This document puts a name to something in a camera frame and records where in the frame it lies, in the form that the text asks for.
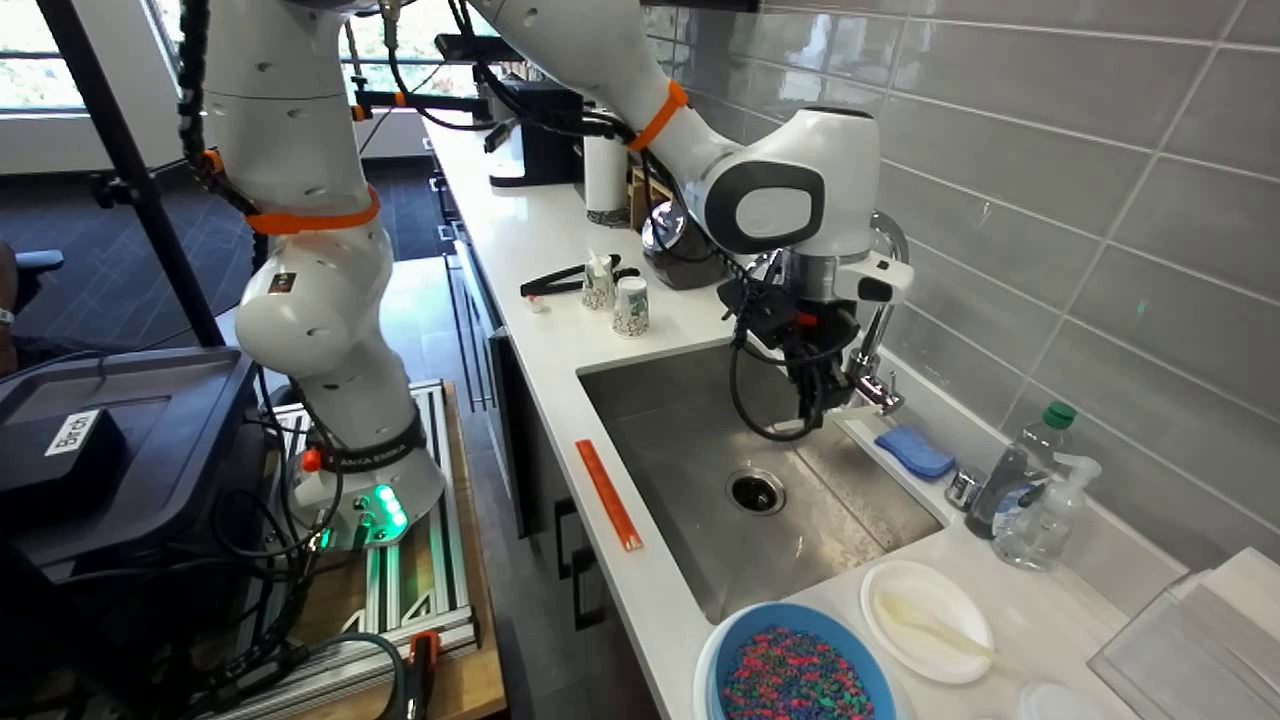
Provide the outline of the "window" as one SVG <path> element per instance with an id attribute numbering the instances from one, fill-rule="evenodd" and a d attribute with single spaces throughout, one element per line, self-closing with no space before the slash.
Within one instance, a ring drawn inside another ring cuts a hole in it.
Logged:
<path id="1" fill-rule="evenodd" d="M 36 0 L 0 0 L 0 115 L 83 110 L 81 92 Z"/>
<path id="2" fill-rule="evenodd" d="M 467 61 L 448 61 L 435 44 L 436 36 L 458 32 L 447 0 L 415 0 L 402 6 L 396 55 L 406 88 L 416 94 L 477 96 L 472 67 Z M 338 40 L 349 96 L 356 91 L 352 81 L 356 76 L 366 79 L 366 90 L 401 90 L 390 69 L 385 28 L 379 15 L 352 15 Z"/>

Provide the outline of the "blue bowl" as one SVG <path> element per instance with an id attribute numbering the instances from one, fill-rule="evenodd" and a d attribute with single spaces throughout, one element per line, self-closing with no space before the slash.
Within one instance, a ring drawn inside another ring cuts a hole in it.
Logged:
<path id="1" fill-rule="evenodd" d="M 767 626 L 787 626 L 826 638 L 851 661 L 876 703 L 876 720 L 913 720 L 909 702 L 896 700 L 890 678 L 870 652 L 842 621 L 817 609 L 787 602 L 756 603 L 731 615 L 704 646 L 698 660 L 692 692 L 694 720 L 724 720 L 716 692 L 727 675 L 731 647 Z"/>

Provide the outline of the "black coffee machine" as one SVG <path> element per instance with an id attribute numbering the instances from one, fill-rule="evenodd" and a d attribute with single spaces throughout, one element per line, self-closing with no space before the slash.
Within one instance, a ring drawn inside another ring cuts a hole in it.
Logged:
<path id="1" fill-rule="evenodd" d="M 582 118 L 582 96 L 550 79 L 502 81 L 524 109 L 517 113 L 494 97 L 498 127 L 484 140 L 490 186 L 515 190 L 582 181 L 582 140 L 567 132 Z"/>

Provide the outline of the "white cup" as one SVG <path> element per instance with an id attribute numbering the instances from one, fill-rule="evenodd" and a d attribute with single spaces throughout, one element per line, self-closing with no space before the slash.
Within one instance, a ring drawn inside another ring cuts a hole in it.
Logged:
<path id="1" fill-rule="evenodd" d="M 1087 694 L 1052 682 L 1032 682 L 1018 698 L 1016 720 L 1107 720 Z"/>

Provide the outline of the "steel sink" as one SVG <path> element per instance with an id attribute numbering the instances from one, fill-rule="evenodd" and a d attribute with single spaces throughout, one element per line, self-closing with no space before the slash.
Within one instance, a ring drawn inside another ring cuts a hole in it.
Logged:
<path id="1" fill-rule="evenodd" d="M 940 530 L 835 419 L 790 443 L 751 432 L 728 369 L 721 345 L 580 377 L 709 623 Z"/>

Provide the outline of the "heap of colourful beads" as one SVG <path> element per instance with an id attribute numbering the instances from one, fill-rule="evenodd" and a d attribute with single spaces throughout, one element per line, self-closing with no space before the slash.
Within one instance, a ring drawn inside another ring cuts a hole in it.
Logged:
<path id="1" fill-rule="evenodd" d="M 826 638 L 787 626 L 731 647 L 716 700 L 724 720 L 876 720 L 856 666 Z"/>

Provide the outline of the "paper towel roll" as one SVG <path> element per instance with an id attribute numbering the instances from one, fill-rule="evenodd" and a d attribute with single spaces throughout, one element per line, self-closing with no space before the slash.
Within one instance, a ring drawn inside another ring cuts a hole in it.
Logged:
<path id="1" fill-rule="evenodd" d="M 612 228 L 628 224 L 627 167 L 627 151 L 618 141 L 598 136 L 582 141 L 582 195 L 590 222 Z"/>

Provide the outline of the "plastic bottle with green cap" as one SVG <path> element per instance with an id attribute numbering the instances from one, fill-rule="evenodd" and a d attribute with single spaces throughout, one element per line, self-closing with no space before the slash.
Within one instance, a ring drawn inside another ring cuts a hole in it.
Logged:
<path id="1" fill-rule="evenodd" d="M 1073 406 L 1053 401 L 1038 421 L 1018 432 L 966 512 L 972 534 L 992 541 L 1038 498 L 1057 468 L 1055 455 L 1071 445 L 1075 420 Z"/>

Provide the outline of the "white plate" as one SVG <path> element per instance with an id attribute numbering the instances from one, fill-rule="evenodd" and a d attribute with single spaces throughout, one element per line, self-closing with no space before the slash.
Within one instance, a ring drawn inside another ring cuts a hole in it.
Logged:
<path id="1" fill-rule="evenodd" d="M 965 685 L 983 678 L 993 662 L 975 657 L 900 626 L 874 605 L 879 592 L 900 594 L 918 609 L 974 641 L 995 650 L 993 629 L 978 603 L 956 582 L 922 562 L 890 561 L 864 577 L 859 602 L 872 635 L 915 674 L 948 685 Z"/>

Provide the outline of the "office chair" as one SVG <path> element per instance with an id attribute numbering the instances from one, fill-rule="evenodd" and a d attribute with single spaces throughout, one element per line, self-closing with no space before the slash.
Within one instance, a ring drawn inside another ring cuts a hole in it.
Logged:
<path id="1" fill-rule="evenodd" d="M 22 313 L 40 293 L 42 278 L 60 269 L 65 263 L 63 251 L 47 249 L 18 252 L 15 255 L 17 292 L 14 314 Z"/>

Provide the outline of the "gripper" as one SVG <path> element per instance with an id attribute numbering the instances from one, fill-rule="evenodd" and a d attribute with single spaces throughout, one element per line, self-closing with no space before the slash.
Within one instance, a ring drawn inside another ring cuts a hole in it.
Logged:
<path id="1" fill-rule="evenodd" d="M 847 355 L 860 329 L 856 304 L 817 304 L 796 310 L 777 331 L 787 377 L 797 389 L 794 433 L 812 432 L 819 414 L 849 404 Z"/>

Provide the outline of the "blue sponge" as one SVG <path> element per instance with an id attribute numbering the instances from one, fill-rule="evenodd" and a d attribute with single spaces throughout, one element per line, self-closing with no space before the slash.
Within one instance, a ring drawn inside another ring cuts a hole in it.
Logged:
<path id="1" fill-rule="evenodd" d="M 874 445 L 923 480 L 938 480 L 956 465 L 954 455 L 936 447 L 914 427 L 890 428 L 876 437 Z"/>

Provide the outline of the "chrome tap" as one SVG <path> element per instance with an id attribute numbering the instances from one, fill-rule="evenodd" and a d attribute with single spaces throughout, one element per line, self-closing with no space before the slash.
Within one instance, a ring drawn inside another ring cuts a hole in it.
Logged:
<path id="1" fill-rule="evenodd" d="M 887 241 L 890 258 L 910 266 L 908 238 L 892 217 L 876 210 L 870 217 L 870 228 Z M 877 375 L 881 368 L 881 343 L 892 314 L 891 305 L 881 305 L 876 310 L 859 348 L 846 361 L 846 372 L 854 380 L 854 404 L 873 407 L 881 416 L 891 416 L 905 405 L 904 397 L 896 391 L 895 372 L 890 373 L 887 380 Z"/>

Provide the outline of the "clear plastic tray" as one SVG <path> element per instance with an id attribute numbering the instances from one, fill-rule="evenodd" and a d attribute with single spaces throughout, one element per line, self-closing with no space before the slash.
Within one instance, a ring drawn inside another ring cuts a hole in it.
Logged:
<path id="1" fill-rule="evenodd" d="M 1280 720 L 1280 565 L 1245 548 L 1184 577 L 1088 666 L 1140 720 Z"/>

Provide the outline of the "patterned paper cup with tissue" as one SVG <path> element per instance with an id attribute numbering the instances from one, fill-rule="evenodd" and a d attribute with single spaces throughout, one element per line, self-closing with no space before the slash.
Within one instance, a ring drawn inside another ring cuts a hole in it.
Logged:
<path id="1" fill-rule="evenodd" d="M 614 258 L 590 251 L 582 266 L 581 305 L 594 313 L 608 313 L 614 299 Z"/>

